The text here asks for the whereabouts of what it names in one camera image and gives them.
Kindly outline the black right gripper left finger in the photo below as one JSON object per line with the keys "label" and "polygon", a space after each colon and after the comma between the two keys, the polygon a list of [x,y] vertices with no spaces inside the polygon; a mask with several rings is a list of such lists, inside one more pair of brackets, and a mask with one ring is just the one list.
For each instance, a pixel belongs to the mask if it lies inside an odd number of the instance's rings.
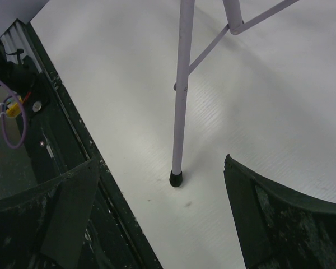
{"label": "black right gripper left finger", "polygon": [[99,180],[96,159],[0,200],[0,268],[76,268]]}

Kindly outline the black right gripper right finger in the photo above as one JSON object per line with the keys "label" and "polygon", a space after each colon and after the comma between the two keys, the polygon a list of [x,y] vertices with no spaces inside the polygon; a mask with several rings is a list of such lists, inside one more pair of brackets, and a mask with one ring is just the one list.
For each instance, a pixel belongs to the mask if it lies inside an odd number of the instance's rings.
{"label": "black right gripper right finger", "polygon": [[336,268],[336,203],[274,182],[230,155],[224,179],[246,268]]}

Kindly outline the lilac perforated music stand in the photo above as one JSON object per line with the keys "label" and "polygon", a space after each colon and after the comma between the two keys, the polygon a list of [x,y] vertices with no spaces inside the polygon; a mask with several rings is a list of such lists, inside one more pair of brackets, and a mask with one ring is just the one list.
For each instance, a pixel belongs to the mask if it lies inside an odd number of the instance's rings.
{"label": "lilac perforated music stand", "polygon": [[169,177],[170,185],[174,188],[181,186],[183,182],[183,146],[185,132],[186,104],[188,95],[189,75],[199,66],[205,57],[213,50],[220,40],[230,32],[239,35],[255,25],[265,21],[285,8],[296,3],[297,0],[280,1],[270,9],[244,22],[239,0],[223,1],[227,25],[219,32],[204,51],[193,61],[190,61],[192,48],[192,34],[195,0],[180,1],[178,61],[176,69],[175,113],[174,113],[174,138],[172,151],[172,167]]}

